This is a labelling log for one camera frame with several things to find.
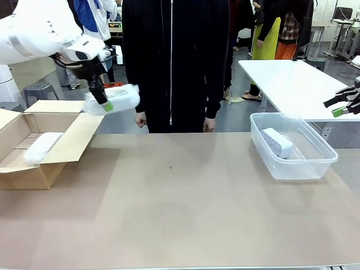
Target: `stool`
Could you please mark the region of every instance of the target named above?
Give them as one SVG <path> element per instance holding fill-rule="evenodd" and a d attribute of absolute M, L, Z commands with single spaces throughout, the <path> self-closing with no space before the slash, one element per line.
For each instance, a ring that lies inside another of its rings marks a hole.
<path fill-rule="evenodd" d="M 317 68 L 318 70 L 321 70 L 322 72 L 324 72 L 324 70 L 325 70 L 326 61 L 324 59 L 306 58 L 305 62 L 308 63 L 310 66 L 313 66 L 313 67 Z"/>
<path fill-rule="evenodd" d="M 0 109 L 8 111 L 17 111 L 18 113 L 23 113 L 24 108 L 18 102 L 0 102 Z"/>
<path fill-rule="evenodd" d="M 54 93 L 57 100 L 57 96 L 53 86 L 49 83 L 34 83 L 24 88 L 24 95 L 26 99 L 26 105 L 29 107 L 29 97 L 36 97 L 37 100 L 48 100 L 48 94 Z"/>

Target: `container rim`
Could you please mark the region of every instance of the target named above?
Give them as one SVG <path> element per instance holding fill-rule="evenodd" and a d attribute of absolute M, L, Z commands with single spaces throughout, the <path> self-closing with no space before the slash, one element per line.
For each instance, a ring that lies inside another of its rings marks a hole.
<path fill-rule="evenodd" d="M 326 149 L 329 150 L 329 154 L 331 156 L 333 156 L 330 159 L 290 159 L 290 160 L 286 160 L 286 159 L 281 159 L 280 157 L 276 156 L 273 151 L 270 149 L 270 147 L 268 146 L 268 144 L 265 142 L 263 136 L 260 133 L 259 128 L 257 127 L 257 125 L 255 124 L 254 118 L 257 117 L 262 117 L 263 115 L 269 115 L 269 114 L 277 114 L 280 116 L 285 116 L 288 118 L 292 118 L 294 120 L 297 120 L 304 128 L 306 128 L 308 131 L 315 131 L 305 120 L 303 120 L 302 118 L 296 116 L 296 115 L 291 115 L 291 114 L 285 114 L 283 112 L 256 112 L 250 115 L 250 122 L 251 124 L 255 127 L 255 132 L 261 137 L 261 140 L 263 140 L 264 144 L 265 144 L 265 150 L 266 152 L 271 156 L 271 158 L 275 159 L 275 161 L 279 162 L 279 163 L 283 163 L 283 164 L 298 164 L 299 161 L 301 161 L 301 163 L 318 163 L 318 164 L 326 164 L 326 163 L 335 163 L 337 162 L 337 160 L 339 159 L 339 155 L 338 153 L 315 131 L 314 133 L 314 137 L 315 139 L 317 139 L 317 141 Z"/>

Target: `cardboard box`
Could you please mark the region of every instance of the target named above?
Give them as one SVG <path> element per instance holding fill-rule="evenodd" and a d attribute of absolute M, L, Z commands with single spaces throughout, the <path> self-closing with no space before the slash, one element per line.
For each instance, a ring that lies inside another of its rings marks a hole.
<path fill-rule="evenodd" d="M 23 114 L 0 110 L 0 190 L 50 189 L 66 163 L 79 161 L 103 116 L 81 113 L 83 101 L 40 100 Z M 45 132 L 64 132 L 40 165 L 26 149 Z"/>

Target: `hand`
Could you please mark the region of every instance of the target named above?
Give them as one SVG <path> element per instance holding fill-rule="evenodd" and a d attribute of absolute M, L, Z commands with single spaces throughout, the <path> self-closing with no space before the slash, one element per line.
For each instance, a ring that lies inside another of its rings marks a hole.
<path fill-rule="evenodd" d="M 215 119 L 205 118 L 202 132 L 213 132 L 215 130 Z"/>
<path fill-rule="evenodd" d="M 264 45 L 264 42 L 263 42 L 262 40 L 259 40 L 259 39 L 258 39 L 258 47 L 259 47 L 259 48 L 262 48 L 263 45 Z"/>
<path fill-rule="evenodd" d="M 144 125 L 147 125 L 146 114 L 144 111 L 136 113 L 135 122 L 137 123 L 139 128 L 143 128 Z"/>

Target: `clear plastic bin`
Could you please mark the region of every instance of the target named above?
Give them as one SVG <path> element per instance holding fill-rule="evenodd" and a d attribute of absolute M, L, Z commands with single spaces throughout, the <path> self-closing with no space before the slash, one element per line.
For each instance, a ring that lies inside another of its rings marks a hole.
<path fill-rule="evenodd" d="M 266 167 L 275 179 L 319 179 L 338 160 L 334 149 L 304 120 L 282 113 L 250 116 L 251 137 Z M 294 144 L 291 156 L 281 159 L 265 142 L 260 131 L 273 128 Z"/>

